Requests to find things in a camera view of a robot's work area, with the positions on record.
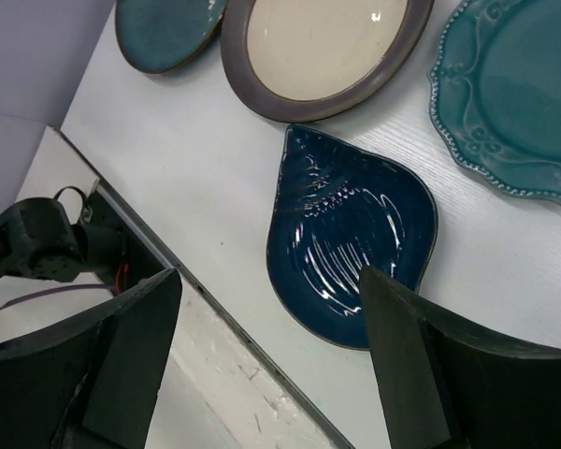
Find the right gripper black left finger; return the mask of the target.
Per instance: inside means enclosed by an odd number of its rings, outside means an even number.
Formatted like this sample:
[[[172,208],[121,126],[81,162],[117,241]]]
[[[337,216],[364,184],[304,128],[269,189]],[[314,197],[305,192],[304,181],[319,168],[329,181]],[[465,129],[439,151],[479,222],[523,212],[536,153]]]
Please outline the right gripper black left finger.
[[[165,269],[0,343],[0,448],[142,448],[180,311]]]

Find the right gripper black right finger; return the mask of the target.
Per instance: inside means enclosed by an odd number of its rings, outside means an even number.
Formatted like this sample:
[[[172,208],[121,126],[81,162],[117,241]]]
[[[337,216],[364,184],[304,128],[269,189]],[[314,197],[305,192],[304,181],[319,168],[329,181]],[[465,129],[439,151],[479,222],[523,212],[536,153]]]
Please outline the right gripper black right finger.
[[[561,349],[474,323],[366,267],[360,298],[394,448],[561,448]]]

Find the dark blue shell-shaped plate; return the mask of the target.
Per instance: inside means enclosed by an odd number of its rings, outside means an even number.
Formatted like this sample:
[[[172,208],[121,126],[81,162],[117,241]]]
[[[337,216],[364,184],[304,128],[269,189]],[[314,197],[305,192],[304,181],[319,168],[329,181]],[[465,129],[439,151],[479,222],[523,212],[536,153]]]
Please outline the dark blue shell-shaped plate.
[[[367,350],[362,269],[417,291],[438,233],[436,200],[411,169],[321,131],[287,127],[266,269],[280,303],[309,332]]]

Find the teal scalloped embossed plate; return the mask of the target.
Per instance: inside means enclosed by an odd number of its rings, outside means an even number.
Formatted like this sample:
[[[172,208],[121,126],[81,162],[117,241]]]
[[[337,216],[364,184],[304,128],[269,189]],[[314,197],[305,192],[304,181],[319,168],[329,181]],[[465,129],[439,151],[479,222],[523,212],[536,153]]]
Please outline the teal scalloped embossed plate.
[[[452,159],[498,191],[561,206],[561,1],[463,1],[428,72]]]

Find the dark teal round plate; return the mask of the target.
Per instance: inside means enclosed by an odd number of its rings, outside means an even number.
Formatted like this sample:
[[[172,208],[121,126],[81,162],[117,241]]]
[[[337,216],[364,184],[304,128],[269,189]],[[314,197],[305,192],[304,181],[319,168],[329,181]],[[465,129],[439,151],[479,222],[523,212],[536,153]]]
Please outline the dark teal round plate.
[[[187,64],[215,37],[226,0],[119,0],[115,34],[124,60],[145,74]]]

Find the cream plate with purple rim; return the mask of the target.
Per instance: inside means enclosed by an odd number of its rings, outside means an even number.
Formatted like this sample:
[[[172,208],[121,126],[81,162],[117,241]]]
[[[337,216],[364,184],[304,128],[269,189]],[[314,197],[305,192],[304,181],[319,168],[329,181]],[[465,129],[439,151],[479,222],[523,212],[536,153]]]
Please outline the cream plate with purple rim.
[[[430,17],[426,0],[231,1],[224,74],[254,113],[310,123],[350,109],[405,64]]]

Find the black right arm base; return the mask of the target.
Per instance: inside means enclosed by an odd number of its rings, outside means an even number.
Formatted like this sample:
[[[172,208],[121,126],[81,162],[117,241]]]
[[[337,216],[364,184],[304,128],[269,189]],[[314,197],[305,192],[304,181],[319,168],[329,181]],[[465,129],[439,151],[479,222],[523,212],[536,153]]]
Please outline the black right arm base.
[[[0,278],[71,283],[92,274],[118,294],[165,268],[104,194],[75,187],[79,218],[72,220],[65,190],[20,200],[0,213]]]

